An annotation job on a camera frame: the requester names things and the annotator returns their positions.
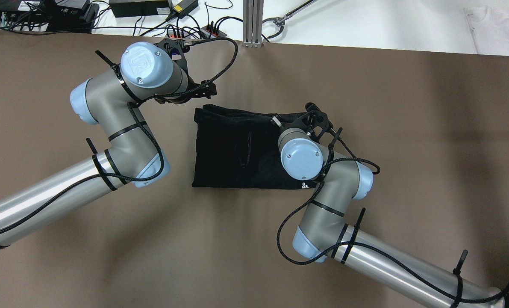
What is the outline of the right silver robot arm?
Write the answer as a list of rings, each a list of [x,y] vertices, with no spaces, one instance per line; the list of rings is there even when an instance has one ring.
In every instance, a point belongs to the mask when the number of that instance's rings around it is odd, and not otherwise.
[[[375,173],[368,162],[335,151],[342,143],[324,113],[311,111],[280,129],[278,150],[285,171],[297,180],[313,180],[313,195],[280,224],[276,244],[295,265],[334,260],[395,292],[430,308],[509,308],[509,282],[501,290],[485,289],[462,277],[465,250],[453,271],[413,257],[361,230],[365,209],[354,224],[345,215],[352,201],[370,192]]]

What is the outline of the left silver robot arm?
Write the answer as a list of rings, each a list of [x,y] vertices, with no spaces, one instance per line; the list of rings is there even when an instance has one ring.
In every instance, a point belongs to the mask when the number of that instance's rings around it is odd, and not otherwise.
[[[118,63],[100,51],[110,69],[78,85],[69,96],[82,121],[100,125],[110,148],[0,200],[0,250],[116,191],[161,179],[170,166],[139,107],[148,100],[183,104],[216,94],[214,79],[196,83],[184,53],[202,41],[165,38],[129,45]]]

